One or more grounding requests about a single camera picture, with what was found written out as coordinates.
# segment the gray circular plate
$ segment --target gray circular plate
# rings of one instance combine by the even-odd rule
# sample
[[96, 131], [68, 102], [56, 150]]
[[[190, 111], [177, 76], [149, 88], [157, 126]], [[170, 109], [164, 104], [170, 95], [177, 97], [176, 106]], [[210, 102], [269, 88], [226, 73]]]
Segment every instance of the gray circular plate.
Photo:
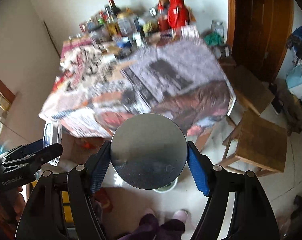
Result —
[[157, 189], [174, 181], [187, 161], [187, 141], [180, 128], [158, 114], [126, 120], [111, 140], [111, 162], [130, 185]]

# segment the purple pants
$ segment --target purple pants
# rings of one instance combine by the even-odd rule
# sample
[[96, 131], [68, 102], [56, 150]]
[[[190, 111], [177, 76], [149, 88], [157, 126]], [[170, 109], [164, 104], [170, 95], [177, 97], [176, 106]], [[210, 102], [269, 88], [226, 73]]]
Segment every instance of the purple pants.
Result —
[[139, 227], [131, 234], [121, 237], [119, 240], [181, 240], [185, 231], [184, 223], [177, 219], [171, 219], [159, 226], [158, 219], [147, 214], [141, 218]]

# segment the newspaper print tablecloth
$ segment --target newspaper print tablecloth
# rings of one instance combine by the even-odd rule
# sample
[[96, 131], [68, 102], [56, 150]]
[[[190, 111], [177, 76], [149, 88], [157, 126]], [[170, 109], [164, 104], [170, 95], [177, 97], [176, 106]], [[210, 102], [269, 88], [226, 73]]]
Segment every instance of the newspaper print tablecloth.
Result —
[[122, 62], [93, 45], [64, 56], [64, 73], [39, 116], [60, 119], [75, 137], [109, 138], [126, 119], [141, 113], [162, 114], [185, 135], [200, 135], [235, 101], [219, 63], [198, 37], [182, 35]]

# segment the brown door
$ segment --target brown door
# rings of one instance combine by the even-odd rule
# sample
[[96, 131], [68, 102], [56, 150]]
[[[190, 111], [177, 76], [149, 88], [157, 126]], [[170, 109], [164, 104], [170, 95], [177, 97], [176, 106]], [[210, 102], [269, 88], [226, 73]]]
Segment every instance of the brown door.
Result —
[[292, 0], [235, 0], [233, 57], [262, 81], [275, 79], [292, 30]]

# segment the blue gripper pad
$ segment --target blue gripper pad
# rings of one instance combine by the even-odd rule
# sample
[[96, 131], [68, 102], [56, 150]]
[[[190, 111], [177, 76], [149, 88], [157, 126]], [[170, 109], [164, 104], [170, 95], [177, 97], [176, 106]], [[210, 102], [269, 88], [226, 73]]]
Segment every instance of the blue gripper pad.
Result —
[[196, 187], [199, 191], [203, 192], [203, 195], [208, 196], [210, 191], [208, 186], [208, 177], [202, 169], [197, 156], [195, 156], [195, 153], [190, 147], [188, 147], [187, 163], [189, 165]]
[[91, 187], [90, 190], [92, 194], [96, 193], [100, 188], [104, 176], [107, 173], [107, 169], [110, 164], [110, 151], [105, 151], [101, 158], [99, 159], [92, 175], [91, 175]]

